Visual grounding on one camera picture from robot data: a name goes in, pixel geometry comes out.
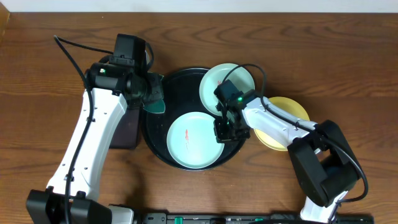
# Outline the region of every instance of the white plate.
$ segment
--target white plate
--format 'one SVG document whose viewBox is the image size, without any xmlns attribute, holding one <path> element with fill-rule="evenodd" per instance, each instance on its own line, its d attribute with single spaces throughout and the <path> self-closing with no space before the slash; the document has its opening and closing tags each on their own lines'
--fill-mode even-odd
<svg viewBox="0 0 398 224">
<path fill-rule="evenodd" d="M 167 133 L 167 148 L 173 159 L 191 169 L 214 163 L 224 149 L 224 144 L 216 141 L 214 120 L 202 112 L 177 118 Z"/>
<path fill-rule="evenodd" d="M 217 111 L 216 105 L 218 104 L 218 99 L 214 95 L 214 90 L 223 81 L 224 77 L 231 71 L 235 65 L 233 63 L 224 63 L 217 65 L 210 69 L 205 76 L 202 78 L 199 87 L 200 100 L 203 106 L 211 113 L 221 116 L 221 112 Z M 237 68 L 233 73 L 229 75 L 227 80 L 231 80 L 239 91 L 243 93 L 254 89 L 254 80 L 250 73 L 240 67 Z"/>
</svg>

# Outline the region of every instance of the round black tray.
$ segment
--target round black tray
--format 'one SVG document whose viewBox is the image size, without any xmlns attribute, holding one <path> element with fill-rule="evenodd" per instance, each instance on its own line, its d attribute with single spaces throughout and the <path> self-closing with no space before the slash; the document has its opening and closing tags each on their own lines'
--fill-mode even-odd
<svg viewBox="0 0 398 224">
<path fill-rule="evenodd" d="M 199 86 L 207 68 L 186 68 L 166 76 L 163 80 L 164 114 L 152 114 L 142 110 L 142 134 L 152 152 L 168 165 L 184 170 L 206 170 L 219 166 L 232 158 L 242 147 L 244 140 L 224 145 L 220 157 L 211 165 L 201 169 L 191 169 L 180 165 L 167 149 L 167 132 L 172 123 L 189 112 L 203 112 L 212 115 L 201 103 Z"/>
</svg>

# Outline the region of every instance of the white backdrop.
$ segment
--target white backdrop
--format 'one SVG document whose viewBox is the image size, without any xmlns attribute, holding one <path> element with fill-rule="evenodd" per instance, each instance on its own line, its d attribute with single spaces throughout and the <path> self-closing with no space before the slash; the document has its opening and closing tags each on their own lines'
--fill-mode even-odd
<svg viewBox="0 0 398 224">
<path fill-rule="evenodd" d="M 0 0 L 11 12 L 398 12 L 398 0 Z"/>
</svg>

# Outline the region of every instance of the wood grain tabletop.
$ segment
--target wood grain tabletop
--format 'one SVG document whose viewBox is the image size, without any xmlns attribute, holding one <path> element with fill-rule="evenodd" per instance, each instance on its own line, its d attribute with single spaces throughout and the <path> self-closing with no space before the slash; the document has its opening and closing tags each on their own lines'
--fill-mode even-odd
<svg viewBox="0 0 398 224">
<path fill-rule="evenodd" d="M 398 14 L 12 13 L 0 46 L 0 223 L 32 223 L 31 189 L 44 190 L 75 128 L 83 85 L 53 35 L 113 50 L 118 33 L 150 42 L 152 71 L 255 63 L 267 97 L 298 101 L 311 120 L 340 125 L 369 195 L 340 213 L 398 223 Z M 103 54 L 67 46 L 82 70 Z M 256 87 L 261 74 L 251 70 Z M 110 149 L 99 202 L 180 213 L 299 212 L 305 195 L 289 155 L 252 133 L 230 161 L 189 172 L 158 159 L 140 137 Z M 348 197 L 361 194 L 358 182 Z"/>
</svg>

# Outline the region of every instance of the wooden table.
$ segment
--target wooden table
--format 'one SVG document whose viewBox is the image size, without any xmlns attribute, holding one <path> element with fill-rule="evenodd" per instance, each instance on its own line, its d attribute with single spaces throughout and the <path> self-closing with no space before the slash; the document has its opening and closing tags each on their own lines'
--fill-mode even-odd
<svg viewBox="0 0 398 224">
<path fill-rule="evenodd" d="M 116 34 L 152 44 L 153 71 L 256 63 L 267 93 L 331 119 L 369 179 L 369 195 L 340 213 L 398 222 L 397 14 L 13 13 L 0 48 L 0 222 L 31 223 L 30 189 L 44 190 L 75 128 L 83 85 L 54 34 L 113 50 Z M 68 46 L 82 69 L 102 54 Z M 251 70 L 257 88 L 261 74 Z M 349 197 L 361 194 L 358 182 Z M 200 213 L 299 212 L 305 196 L 289 156 L 253 137 L 224 165 L 203 172 L 170 167 L 141 138 L 133 151 L 109 151 L 102 204 Z"/>
</svg>

